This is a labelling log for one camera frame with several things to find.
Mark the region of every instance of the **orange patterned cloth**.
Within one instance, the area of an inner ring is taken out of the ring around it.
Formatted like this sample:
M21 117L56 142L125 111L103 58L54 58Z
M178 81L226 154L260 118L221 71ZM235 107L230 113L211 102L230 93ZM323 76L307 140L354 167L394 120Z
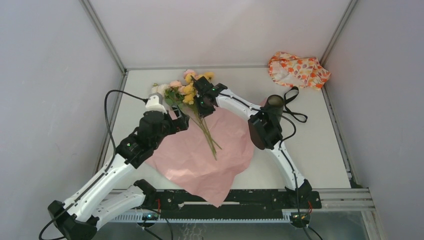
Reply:
M301 58L279 51L269 60L269 75L276 84L287 87L321 89L331 73L316 57Z

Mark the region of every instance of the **black cable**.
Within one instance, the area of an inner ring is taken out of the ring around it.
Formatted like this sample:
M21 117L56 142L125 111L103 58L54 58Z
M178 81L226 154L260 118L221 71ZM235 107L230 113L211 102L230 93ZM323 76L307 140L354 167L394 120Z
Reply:
M230 96L230 95L227 95L227 94L223 94L223 93L220 93L219 95L222 95L222 96L225 96L225 97L228 97L228 98L234 99L234 100L236 100L237 102L241 103L242 105L244 105L244 106L245 106L245 107L247 107L247 108L250 108L250 107L251 107L251 106L249 106L247 103L245 103L244 101L242 101L242 100L240 100L240 99L238 99L238 98L236 98L236 97L233 97L233 96ZM275 112L272 112L272 111L262 110L262 109L252 108L252 110L255 110L255 111L258 111L258 112L261 112L261 113L267 113L267 114L273 114L273 115L276 115L276 116L278 116L278 117L281 117L281 118L283 118L283 119L287 120L287 121L288 121L288 122L289 122L289 123L293 126L293 133L292 133L290 136L285 137L285 138L283 138L283 139L281 140L281 142L280 142L280 144L279 144L279 147L280 147L280 148L281 148L282 143L283 143L285 140L287 140L287 139L289 139L289 138L293 137L293 136L296 134L297 129L296 129L296 125L295 125L295 123L294 123L292 120L290 120L289 118L287 118L286 116L283 116L282 114L278 114L278 113L275 113Z
M152 208L150 208L150 207L147 207L147 206L141 206L141 208L142 208L142 209L149 210L149 211L152 211L152 212L154 212L154 213L157 213L157 214L161 215L161 213L160 213L160 212L158 212L158 211L156 211L156 210L153 210L153 209L152 209ZM166 219L166 218L164 218L164 217L161 217L161 218L162 218L162 219L164 219L164 220L166 221L166 223L168 224L169 231L171 232L171 240L174 240L174 231L173 231L173 229L172 229L172 226L171 226L170 221L168 221L168 219Z
M110 141L112 142L112 147L113 147L113 157L112 157L112 159L110 160L109 165L107 165L106 169L104 170L106 173L108 172L109 168L112 166L112 163L114 162L114 160L115 160L115 156L116 156L116 154L117 154L117 146L116 146L116 144L115 144L114 137L112 136L111 125L109 124L109 118L108 118L108 97L109 97L109 95L110 95L111 93L115 93L115 92L122 93L122 94L126 94L126 95L128 95L128 96L130 96L130 97L133 97L133 98L135 98L135 99L138 99L138 100L143 101L145 104L146 104L146 103L147 103L147 101L148 101L146 98L141 98L141 97L138 97L138 96L132 95L132 94L130 94L130 93L128 93L128 92L125 92L125 91L122 91L122 90L117 90L117 89L110 90L110 91L108 91L108 92L106 93L106 96L104 97L104 119L106 120L107 133L109 134Z
M307 236L307 238L309 239L309 240L312 240L312 238L311 238L311 236L309 235L309 233L306 231L306 226L305 226L305 224L304 224L304 221L303 221L303 219L302 219L302 217L301 217L301 208L300 208L300 204L299 204L299 185L298 185L298 176L296 176L296 173L295 173L295 168L293 167L293 165L292 165L292 163L290 162L290 160L289 160L289 158L287 157L287 155L284 153L284 151L283 150L280 150L280 152L283 154L283 156L285 157L285 159L287 160L287 162L288 162L288 164L290 165L290 167L291 167L291 170L292 170L292 172L293 172L293 175L294 175L294 184L295 184L295 186L296 186L296 204L297 204L297 218L300 220L300 223L302 224L302 229L303 229L303 231L304 231L304 233L306 234L306 236ZM318 237L321 239L321 240L323 240L322 238L321 238L321 236L315 231L315 230L313 230L313 229L311 229L314 233L316 233L316 235L318 235Z
M125 92L125 91L122 91L122 90L117 90L117 89L114 89L114 90L110 90L110 91L108 91L107 93L106 93L106 96L104 97L104 118L105 118L105 120L106 120L106 128L107 128L107 133L109 134L109 137L110 137L110 140L111 140L111 142L112 142L112 146L113 146L113 156L112 156L112 159L110 160L110 163L109 163L109 165L106 167L106 169L105 169L105 173L107 173L108 172L108 170L109 170L109 168L112 166L112 163L113 163L113 161L114 161L114 159L115 159L115 156L116 156L116 152L117 152L117 147L116 147L116 145L115 145L115 140L114 140L114 137L112 136L112 131L111 131L111 125L109 124L109 118L108 118L108 108L107 108L107 106L108 106L108 97L109 97L109 95L111 94L111 93L114 93L114 92L118 92L118 93L122 93L122 94L126 94L126 95L128 95L128 96L130 96L130 97L133 97L133 98L135 98L135 99L138 99L138 100L141 100L141 101L143 101L145 104L147 103L147 101L148 101L148 99L146 99L146 98L141 98L141 97L138 97L138 96L135 96L135 95L132 95L132 94L130 94L130 93L128 93L128 92ZM105 174L104 173L102 173L101 175L99 175L98 176L98 178L96 178L91 184L90 184L90 186L88 186L84 191L82 191L81 192L81 194L78 196L78 197L76 197L75 198L75 200L74 200L74 203L72 203L72 204L70 204L65 210L63 210L61 213L59 213L56 217L54 217L51 221L49 221L44 227L43 227L43 229L40 231L40 233L39 233L39 235L38 235L38 239L39 240L61 240L61 239L64 239L65 237L64 236L62 236L62 237L58 237L58 238L53 238L53 239L44 239L43 237L42 237L42 235L43 235L43 233L44 233L44 231L46 231L46 229L54 222L54 221L56 221L62 214L64 214L66 211L68 211L72 206L74 206L74 204L76 204L77 203L77 201L78 200L80 200L103 176L104 176Z
M323 238L318 234L318 232L315 231L312 227L307 226L307 228L310 229L312 232L314 232L318 236L319 239L323 240Z
M158 235L154 234L152 231L150 231L147 228L143 229L144 231L148 232L150 235L152 235L153 237L157 238L158 240L163 240L162 238L160 238Z
M43 238L43 233L44 231L46 231L46 229L54 222L56 221L60 216L62 216L62 214L64 214L66 211L68 211L70 208L72 208L74 204L71 203L65 210L63 210L61 213L59 213L57 216L55 216L51 221L49 221L40 231L39 235L38 235L38 240L61 240L64 239L64 236L61 237L57 237L57 238L53 238L53 239L44 239Z

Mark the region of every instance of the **white table surface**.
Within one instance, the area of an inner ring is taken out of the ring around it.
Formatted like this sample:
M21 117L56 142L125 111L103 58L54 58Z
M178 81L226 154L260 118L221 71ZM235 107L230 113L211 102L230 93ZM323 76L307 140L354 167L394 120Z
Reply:
M146 98L153 83L181 80L184 71L185 69L131 70L124 90ZM235 94L254 104L259 104L272 94L283 95L290 89L273 83L267 68L196 69L199 74L209 71L215 73L215 84L226 85ZM322 92L311 88L300 89L297 98L288 106L292 111L308 116L306 123L294 121L297 133L285 141L297 168L314 189L350 188ZM142 101L127 95L122 97L113 128L116 144L138 126L145 110ZM292 133L290 123L282 119L281 125L283 136ZM112 152L112 144L109 144L106 159L110 158ZM122 179L115 189L126 189L140 179L146 179L156 189L181 189L147 164L142 164L132 175ZM282 189L284 186L284 180L271 156L265 151L255 149L249 168L235 177L232 189Z

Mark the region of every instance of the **flower bouquet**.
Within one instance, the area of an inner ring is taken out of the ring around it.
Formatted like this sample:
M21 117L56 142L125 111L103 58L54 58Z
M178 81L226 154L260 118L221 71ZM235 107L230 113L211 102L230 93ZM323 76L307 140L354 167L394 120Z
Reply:
M213 72L205 72L204 74L197 75L195 71L189 69L183 74L184 80L187 85L183 85L181 81L175 80L169 84L154 84L151 89L152 93L160 93L165 102L169 106L178 106L181 111L188 115L191 120L202 130L204 136L209 144L210 150L212 151L213 157L217 160L218 147L222 149L218 143L212 138L211 132L209 131L208 125L204 118L200 117L199 111L195 102L196 89L193 87L193 79L197 80L201 77L205 77L208 81L212 81L214 78Z

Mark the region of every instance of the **pink paper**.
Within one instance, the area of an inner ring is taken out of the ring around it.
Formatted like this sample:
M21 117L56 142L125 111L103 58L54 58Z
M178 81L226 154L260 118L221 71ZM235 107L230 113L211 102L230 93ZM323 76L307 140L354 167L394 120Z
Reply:
M249 167L254 145L246 120L217 108L207 116L207 126L216 147L215 160L202 130L190 120L186 131L169 135L146 162L192 195L219 207L227 197L234 177Z

